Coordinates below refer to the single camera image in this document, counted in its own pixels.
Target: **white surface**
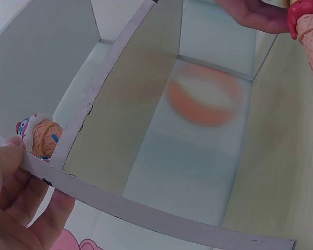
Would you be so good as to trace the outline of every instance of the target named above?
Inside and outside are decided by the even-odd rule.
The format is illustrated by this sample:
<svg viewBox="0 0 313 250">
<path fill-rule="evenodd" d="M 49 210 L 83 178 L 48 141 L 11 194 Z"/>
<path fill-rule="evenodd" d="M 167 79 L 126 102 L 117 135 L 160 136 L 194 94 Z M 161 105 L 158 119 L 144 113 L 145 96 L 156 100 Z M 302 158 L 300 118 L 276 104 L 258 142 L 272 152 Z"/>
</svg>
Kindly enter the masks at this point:
<svg viewBox="0 0 313 250">
<path fill-rule="evenodd" d="M 54 121 L 63 128 L 68 124 L 71 115 L 74 114 L 86 87 L 100 68 L 103 58 L 110 47 L 110 45 L 98 43 L 69 85 L 53 114 Z"/>
<path fill-rule="evenodd" d="M 0 34 L 31 0 L 0 0 Z"/>
<path fill-rule="evenodd" d="M 238 25 L 216 4 L 185 0 L 180 55 L 252 75 L 256 31 Z"/>
<path fill-rule="evenodd" d="M 101 39 L 115 41 L 143 0 L 91 0 Z"/>
<path fill-rule="evenodd" d="M 30 2 L 0 35 L 0 134 L 35 112 L 52 115 L 99 40 L 90 2 Z"/>
</svg>

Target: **colorful sprinkle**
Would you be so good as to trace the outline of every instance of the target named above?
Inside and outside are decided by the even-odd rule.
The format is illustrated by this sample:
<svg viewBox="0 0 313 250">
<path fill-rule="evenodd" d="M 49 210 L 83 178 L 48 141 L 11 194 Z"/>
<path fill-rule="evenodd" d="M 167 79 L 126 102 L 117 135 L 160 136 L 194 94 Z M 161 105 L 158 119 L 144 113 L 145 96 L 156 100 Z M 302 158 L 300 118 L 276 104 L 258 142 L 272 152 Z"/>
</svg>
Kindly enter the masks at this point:
<svg viewBox="0 0 313 250">
<path fill-rule="evenodd" d="M 58 137 L 57 137 L 57 135 L 55 135 L 55 134 L 52 134 L 51 135 L 51 137 L 54 139 L 54 141 L 55 142 L 58 142 L 59 140 L 58 140 Z"/>
</svg>

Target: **white cardboard panel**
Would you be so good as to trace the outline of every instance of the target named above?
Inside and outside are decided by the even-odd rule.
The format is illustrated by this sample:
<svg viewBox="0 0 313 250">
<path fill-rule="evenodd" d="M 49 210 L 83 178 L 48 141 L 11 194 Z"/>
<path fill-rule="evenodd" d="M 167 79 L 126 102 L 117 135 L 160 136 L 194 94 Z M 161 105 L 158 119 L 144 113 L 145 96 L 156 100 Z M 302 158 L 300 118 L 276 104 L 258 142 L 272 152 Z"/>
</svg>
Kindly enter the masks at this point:
<svg viewBox="0 0 313 250">
<path fill-rule="evenodd" d="M 104 81 L 108 78 L 123 50 L 154 5 L 155 2 L 152 0 L 144 1 L 104 57 L 99 71 L 85 89 L 79 105 L 74 114 L 71 116 L 68 125 L 66 126 L 51 157 L 50 163 L 55 168 L 63 168 L 71 147 L 73 146 L 79 131 L 82 129 L 86 116 L 91 112 L 93 103 L 95 102 Z"/>
<path fill-rule="evenodd" d="M 0 136 L 0 145 L 4 138 Z M 223 229 L 153 209 L 113 195 L 24 152 L 21 168 L 63 193 L 139 227 L 224 250 L 291 250 L 294 240 Z"/>
<path fill-rule="evenodd" d="M 0 134 L 52 114 L 99 40 L 90 1 L 30 2 L 0 35 Z"/>
<path fill-rule="evenodd" d="M 144 0 L 91 0 L 101 39 L 115 41 Z"/>
<path fill-rule="evenodd" d="M 253 82 L 224 226 L 297 239 L 313 250 L 313 76 L 305 50 L 279 35 Z"/>
<path fill-rule="evenodd" d="M 178 55 L 181 9 L 182 0 L 162 0 L 143 20 L 102 86 L 64 171 L 122 194 Z"/>
<path fill-rule="evenodd" d="M 53 120 L 59 123 L 63 128 L 66 127 L 70 117 L 74 114 L 86 87 L 97 73 L 110 48 L 111 45 L 98 43 L 82 64 L 66 90 L 56 111 L 53 113 Z"/>
</svg>

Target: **cardboard divider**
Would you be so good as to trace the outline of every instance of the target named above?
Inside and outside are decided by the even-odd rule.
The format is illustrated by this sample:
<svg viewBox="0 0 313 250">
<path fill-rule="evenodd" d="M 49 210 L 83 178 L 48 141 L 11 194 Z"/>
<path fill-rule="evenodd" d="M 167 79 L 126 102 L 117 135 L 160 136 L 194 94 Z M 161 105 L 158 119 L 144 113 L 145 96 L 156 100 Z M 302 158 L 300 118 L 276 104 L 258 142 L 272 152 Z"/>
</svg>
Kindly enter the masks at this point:
<svg viewBox="0 0 313 250">
<path fill-rule="evenodd" d="M 137 30 L 104 83 L 93 82 L 103 85 L 95 102 L 90 96 L 97 92 L 85 93 L 88 100 L 81 105 L 93 110 L 83 122 L 64 171 L 114 193 L 123 192 L 178 55 L 181 9 L 182 0 L 161 1 L 141 23 L 136 22 Z"/>
</svg>

